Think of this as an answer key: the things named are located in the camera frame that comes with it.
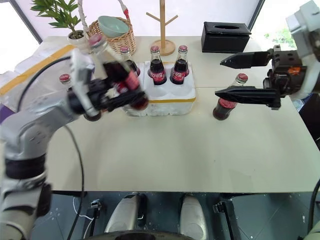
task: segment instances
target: white styrofoam tray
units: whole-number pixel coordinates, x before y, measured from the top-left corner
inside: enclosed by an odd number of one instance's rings
[[[139,81],[142,89],[149,98],[149,105],[143,111],[137,111],[125,106],[125,112],[130,116],[166,116],[188,114],[196,100],[196,88],[192,65],[188,63],[189,74],[181,85],[170,81],[171,69],[174,62],[163,62],[166,82],[162,85],[154,85],[153,79],[148,75],[150,61],[138,63],[141,73]]]

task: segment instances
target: white flower pot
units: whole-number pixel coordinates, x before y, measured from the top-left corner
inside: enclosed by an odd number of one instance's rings
[[[68,42],[77,47],[78,49],[80,49],[81,52],[87,54],[89,53],[89,43],[87,41],[87,39],[83,36],[79,39],[71,39],[70,35],[72,34],[72,32],[68,35]]]

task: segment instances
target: wicker basket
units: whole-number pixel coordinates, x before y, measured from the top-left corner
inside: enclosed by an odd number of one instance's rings
[[[117,53],[120,53],[120,48],[122,46],[127,46],[130,49],[130,53],[133,54],[135,53],[137,46],[136,46],[136,39],[134,36],[134,31],[132,28],[132,24],[129,18],[129,13],[128,13],[128,9],[127,7],[122,3],[121,0],[118,0],[120,2],[120,5],[122,7],[123,13],[126,17],[126,19],[123,19],[121,17],[117,17],[117,19],[123,21],[125,24],[128,25],[129,27],[129,31],[125,34],[123,34],[122,36],[118,36],[118,37],[108,37],[106,36],[100,29],[99,24],[98,24],[98,20],[94,21],[89,27],[85,21],[85,14],[84,14],[84,10],[82,7],[82,1],[83,0],[78,0],[78,9],[79,9],[79,15],[80,15],[80,19],[82,22],[82,26],[83,26],[83,31],[85,32],[85,37],[87,39],[89,39],[89,37],[91,37],[94,34],[102,34],[106,37],[108,44],[110,45],[110,47],[116,51]]]

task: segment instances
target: floor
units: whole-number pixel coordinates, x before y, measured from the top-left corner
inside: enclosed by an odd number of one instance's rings
[[[130,192],[88,192],[82,214],[89,202],[100,199],[103,208],[96,221],[94,235],[103,233],[108,219],[118,202]],[[146,225],[137,229],[177,232],[181,192],[146,192],[148,198]],[[217,193],[194,193],[202,205],[210,240],[229,240],[227,222],[223,214],[215,214],[212,205]],[[311,193],[273,193],[237,196],[232,199],[242,240],[296,240],[307,233]],[[54,194],[51,210],[39,218],[33,229],[32,240],[67,239],[75,212],[73,197]],[[75,199],[75,208],[79,200]],[[314,222],[320,220],[320,208],[315,208]],[[89,220],[80,217],[72,239],[81,239]]]

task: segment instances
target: green bowl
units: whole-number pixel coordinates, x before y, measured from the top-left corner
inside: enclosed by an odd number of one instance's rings
[[[98,23],[101,31],[110,38],[120,37],[129,31],[128,25],[114,16],[100,16]]]

